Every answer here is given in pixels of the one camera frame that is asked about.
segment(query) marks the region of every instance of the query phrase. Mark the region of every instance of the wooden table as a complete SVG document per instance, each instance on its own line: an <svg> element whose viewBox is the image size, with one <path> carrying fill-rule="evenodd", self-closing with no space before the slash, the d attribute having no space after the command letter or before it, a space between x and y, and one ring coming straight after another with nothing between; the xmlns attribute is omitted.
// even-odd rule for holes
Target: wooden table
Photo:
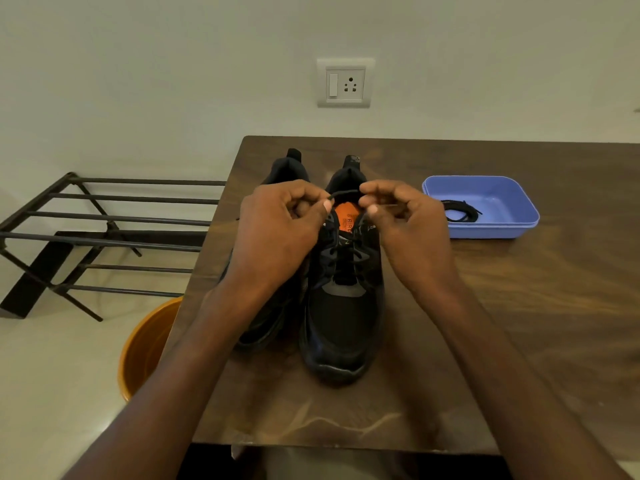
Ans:
<svg viewBox="0 0 640 480"><path fill-rule="evenodd" d="M324 187L344 156L370 179L420 188L430 175L506 175L540 211L514 241L453 241L464 279L534 368L619 460L640 460L640 145L245 137L167 347L216 285L243 197L298 148ZM305 368L298 324L232 355L197 442L496 452L443 339L383 258L386 336L356 384Z"/></svg>

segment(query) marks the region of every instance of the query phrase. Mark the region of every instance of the orange bucket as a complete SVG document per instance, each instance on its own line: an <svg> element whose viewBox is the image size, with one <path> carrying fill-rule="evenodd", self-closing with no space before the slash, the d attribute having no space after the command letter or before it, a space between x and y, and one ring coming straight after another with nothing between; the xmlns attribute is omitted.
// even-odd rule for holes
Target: orange bucket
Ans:
<svg viewBox="0 0 640 480"><path fill-rule="evenodd" d="M158 306L138 323L124 344L118 364L118 386L125 401L156 370L181 303L182 297Z"/></svg>

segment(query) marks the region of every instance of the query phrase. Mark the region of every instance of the table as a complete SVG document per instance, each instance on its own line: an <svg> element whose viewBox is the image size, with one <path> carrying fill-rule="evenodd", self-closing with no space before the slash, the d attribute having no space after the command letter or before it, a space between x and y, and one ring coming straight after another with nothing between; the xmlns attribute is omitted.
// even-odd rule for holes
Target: table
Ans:
<svg viewBox="0 0 640 480"><path fill-rule="evenodd" d="M243 197L290 147L323 187L347 154L370 180L417 188L430 175L516 179L540 224L513 241L453 241L460 272L599 441L640 460L640 145L247 136L167 347L216 285ZM232 355L194 441L497 452L443 339L386 257L383 273L385 340L359 382L320 384L290 324L267 350Z"/></svg>

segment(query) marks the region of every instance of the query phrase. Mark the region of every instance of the plastic tray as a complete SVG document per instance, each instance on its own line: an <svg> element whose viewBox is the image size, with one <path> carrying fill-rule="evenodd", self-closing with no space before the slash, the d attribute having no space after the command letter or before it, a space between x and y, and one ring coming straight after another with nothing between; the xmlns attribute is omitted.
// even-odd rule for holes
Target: plastic tray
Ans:
<svg viewBox="0 0 640 480"><path fill-rule="evenodd" d="M434 175L422 191L438 200L464 200L482 215L476 222L450 222L452 239L514 239L532 229L540 214L522 187L512 178L486 175ZM459 219L462 212L448 210Z"/></svg>

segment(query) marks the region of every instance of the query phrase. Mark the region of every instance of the power socket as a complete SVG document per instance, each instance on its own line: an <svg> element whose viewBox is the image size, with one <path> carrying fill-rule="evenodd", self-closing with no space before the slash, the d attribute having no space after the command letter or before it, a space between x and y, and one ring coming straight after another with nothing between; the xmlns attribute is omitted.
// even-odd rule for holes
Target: power socket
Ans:
<svg viewBox="0 0 640 480"><path fill-rule="evenodd" d="M318 59L318 106L369 107L374 67L373 59Z"/></svg>

